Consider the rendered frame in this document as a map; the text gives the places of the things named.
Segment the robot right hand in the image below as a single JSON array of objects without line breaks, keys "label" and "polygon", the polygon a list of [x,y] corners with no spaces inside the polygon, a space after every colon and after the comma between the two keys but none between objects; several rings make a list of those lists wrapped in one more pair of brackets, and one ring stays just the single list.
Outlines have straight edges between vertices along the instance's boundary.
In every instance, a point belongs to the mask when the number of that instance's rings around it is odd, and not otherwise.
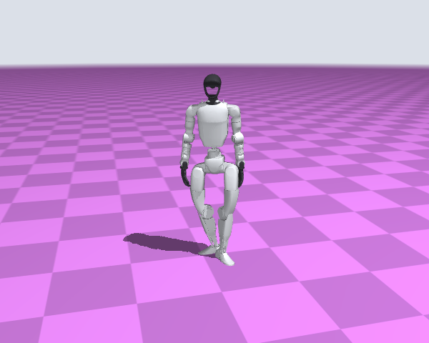
[{"label": "robot right hand", "polygon": [[187,173],[186,173],[186,169],[188,169],[188,166],[187,166],[187,162],[186,162],[186,161],[184,161],[184,162],[182,163],[182,166],[180,166],[180,169],[181,169],[181,175],[182,175],[182,179],[183,179],[184,184],[185,184],[186,186],[190,187],[190,185],[189,185],[189,181],[187,180],[187,177],[186,177],[186,175],[187,175]]}]

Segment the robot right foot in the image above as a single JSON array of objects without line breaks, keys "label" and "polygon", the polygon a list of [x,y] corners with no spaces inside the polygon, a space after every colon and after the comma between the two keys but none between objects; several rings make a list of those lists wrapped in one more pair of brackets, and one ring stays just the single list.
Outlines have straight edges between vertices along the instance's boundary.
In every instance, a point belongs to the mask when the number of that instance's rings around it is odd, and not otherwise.
[{"label": "robot right foot", "polygon": [[[215,246],[214,246],[215,247]],[[217,247],[217,246],[216,246]],[[198,254],[201,255],[205,255],[205,254],[214,254],[218,249],[220,248],[220,244],[218,244],[218,248],[212,248],[212,246],[210,245],[209,247],[207,247],[206,249],[198,252]]]}]

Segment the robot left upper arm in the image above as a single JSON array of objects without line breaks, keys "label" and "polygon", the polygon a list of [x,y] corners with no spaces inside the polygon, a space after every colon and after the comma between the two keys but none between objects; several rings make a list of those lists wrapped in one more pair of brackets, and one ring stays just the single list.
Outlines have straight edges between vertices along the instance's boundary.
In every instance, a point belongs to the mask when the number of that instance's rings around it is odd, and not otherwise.
[{"label": "robot left upper arm", "polygon": [[240,132],[242,123],[241,123],[241,113],[240,108],[237,105],[228,104],[228,114],[232,117],[232,132],[233,135],[231,137],[234,144],[238,144],[244,141],[243,135]]}]

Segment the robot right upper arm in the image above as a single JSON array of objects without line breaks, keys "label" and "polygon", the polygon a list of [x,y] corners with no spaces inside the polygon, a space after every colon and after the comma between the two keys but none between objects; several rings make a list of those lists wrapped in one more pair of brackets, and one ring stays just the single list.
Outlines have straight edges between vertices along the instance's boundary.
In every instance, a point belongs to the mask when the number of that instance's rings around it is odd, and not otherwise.
[{"label": "robot right upper arm", "polygon": [[186,110],[186,118],[185,118],[185,129],[186,132],[184,134],[184,141],[185,142],[193,142],[194,141],[194,123],[195,123],[195,117],[197,114],[197,107],[199,104],[193,104],[190,105]]}]

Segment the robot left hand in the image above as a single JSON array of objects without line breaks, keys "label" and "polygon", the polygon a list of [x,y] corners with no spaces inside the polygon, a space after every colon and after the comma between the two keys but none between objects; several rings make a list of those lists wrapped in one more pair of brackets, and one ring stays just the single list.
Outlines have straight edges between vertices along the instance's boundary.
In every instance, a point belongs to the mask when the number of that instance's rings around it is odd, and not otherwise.
[{"label": "robot left hand", "polygon": [[243,161],[241,161],[240,162],[240,166],[238,166],[238,169],[239,169],[239,174],[238,174],[238,188],[240,187],[240,186],[242,186],[242,183],[243,183],[243,181],[244,181],[244,173],[243,173],[243,169],[244,169],[245,167],[244,167],[244,162]]}]

